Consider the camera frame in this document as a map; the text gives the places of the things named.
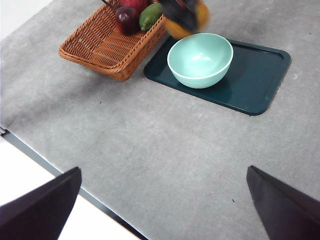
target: ceramic bowl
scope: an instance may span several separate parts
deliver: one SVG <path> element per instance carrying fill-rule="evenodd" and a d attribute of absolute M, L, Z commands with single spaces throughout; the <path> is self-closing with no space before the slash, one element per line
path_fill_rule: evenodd
<path fill-rule="evenodd" d="M 227 73 L 234 50 L 224 37 L 197 33 L 179 40 L 167 56 L 175 78 L 194 89 L 208 88 Z"/>

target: wicker basket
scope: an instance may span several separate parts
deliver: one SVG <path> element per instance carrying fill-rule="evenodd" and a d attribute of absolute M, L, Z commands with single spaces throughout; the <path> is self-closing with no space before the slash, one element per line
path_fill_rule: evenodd
<path fill-rule="evenodd" d="M 126 36 L 117 30 L 115 13 L 119 1 L 101 6 L 59 48 L 62 58 L 111 78 L 125 81 L 166 34 L 165 17 L 158 19 L 148 32 Z"/>

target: gray table surface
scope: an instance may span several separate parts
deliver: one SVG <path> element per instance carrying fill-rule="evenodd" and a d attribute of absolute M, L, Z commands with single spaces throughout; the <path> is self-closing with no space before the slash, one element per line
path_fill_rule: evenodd
<path fill-rule="evenodd" d="M 54 0 L 1 42 L 1 127 L 57 169 L 79 166 L 82 186 L 150 239 L 267 239 L 249 165 L 320 200 L 320 1 L 206 3 L 208 32 L 290 53 L 264 114 L 146 79 L 164 40 L 125 82 L 60 58 L 101 1 Z"/>

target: serving tray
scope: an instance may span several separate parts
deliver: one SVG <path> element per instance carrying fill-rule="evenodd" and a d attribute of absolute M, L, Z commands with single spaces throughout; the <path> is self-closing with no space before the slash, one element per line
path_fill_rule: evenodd
<path fill-rule="evenodd" d="M 177 42 L 173 37 L 168 38 L 145 66 L 144 74 L 150 80 L 212 103 L 244 114 L 260 115 L 271 104 L 291 57 L 283 50 L 228 40 L 234 51 L 230 68 L 211 87 L 190 88 L 174 77 L 167 64 L 168 52 Z"/>

